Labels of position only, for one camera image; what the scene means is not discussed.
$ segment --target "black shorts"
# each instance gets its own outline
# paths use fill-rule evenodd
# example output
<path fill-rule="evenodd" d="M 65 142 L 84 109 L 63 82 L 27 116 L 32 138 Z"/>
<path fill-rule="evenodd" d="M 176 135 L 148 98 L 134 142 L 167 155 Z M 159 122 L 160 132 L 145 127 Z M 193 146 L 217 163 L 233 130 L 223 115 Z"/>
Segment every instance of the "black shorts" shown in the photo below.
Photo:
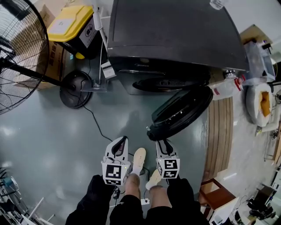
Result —
<path fill-rule="evenodd" d="M 148 210 L 146 219 L 143 219 L 141 201 L 133 195 L 124 196 L 115 206 L 110 215 L 111 225 L 138 225 L 138 224 L 169 224 L 173 223 L 173 213 L 170 207 L 155 207 Z"/>

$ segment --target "yellow and black bin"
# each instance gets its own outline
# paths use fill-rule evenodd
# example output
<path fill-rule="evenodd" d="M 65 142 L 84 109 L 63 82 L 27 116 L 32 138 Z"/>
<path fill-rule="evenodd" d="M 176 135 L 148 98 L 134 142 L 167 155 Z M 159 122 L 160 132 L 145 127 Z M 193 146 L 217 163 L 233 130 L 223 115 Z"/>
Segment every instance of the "yellow and black bin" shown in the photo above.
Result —
<path fill-rule="evenodd" d="M 57 42 L 77 58 L 93 59 L 101 48 L 101 34 L 95 30 L 91 6 L 71 6 L 48 27 L 50 41 Z"/>

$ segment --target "person's arm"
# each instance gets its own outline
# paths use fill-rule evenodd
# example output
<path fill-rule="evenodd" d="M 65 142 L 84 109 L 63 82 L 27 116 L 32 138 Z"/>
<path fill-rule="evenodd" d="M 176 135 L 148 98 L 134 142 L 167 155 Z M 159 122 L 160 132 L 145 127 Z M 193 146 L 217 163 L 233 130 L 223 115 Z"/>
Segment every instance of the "person's arm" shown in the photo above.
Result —
<path fill-rule="evenodd" d="M 100 175 L 93 176 L 86 195 L 68 216 L 65 225 L 89 224 L 90 221 L 105 224 L 114 189 L 115 186 L 106 185 Z"/>
<path fill-rule="evenodd" d="M 193 189 L 187 179 L 169 180 L 167 194 L 172 204 L 175 218 L 187 221 L 186 224 L 208 225 L 207 219 L 200 211 L 200 203 L 194 201 Z"/>

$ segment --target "open round door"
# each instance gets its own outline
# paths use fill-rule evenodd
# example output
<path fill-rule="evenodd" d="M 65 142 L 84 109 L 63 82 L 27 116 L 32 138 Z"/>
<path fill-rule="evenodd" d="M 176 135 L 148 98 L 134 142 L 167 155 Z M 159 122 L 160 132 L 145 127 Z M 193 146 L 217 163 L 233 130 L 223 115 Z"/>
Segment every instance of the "open round door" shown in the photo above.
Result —
<path fill-rule="evenodd" d="M 213 92 L 209 87 L 182 90 L 153 114 L 147 135 L 152 141 L 169 138 L 194 122 L 209 106 Z"/>

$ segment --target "fan grille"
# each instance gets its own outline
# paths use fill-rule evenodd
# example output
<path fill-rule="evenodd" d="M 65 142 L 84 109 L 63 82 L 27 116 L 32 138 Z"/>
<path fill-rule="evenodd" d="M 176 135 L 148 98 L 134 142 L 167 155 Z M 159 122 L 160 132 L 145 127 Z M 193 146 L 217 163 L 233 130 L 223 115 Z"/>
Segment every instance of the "fan grille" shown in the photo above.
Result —
<path fill-rule="evenodd" d="M 28 0 L 0 1 L 0 59 L 45 74 L 49 59 L 46 27 Z M 12 110 L 37 88 L 41 79 L 0 68 L 0 114 Z"/>

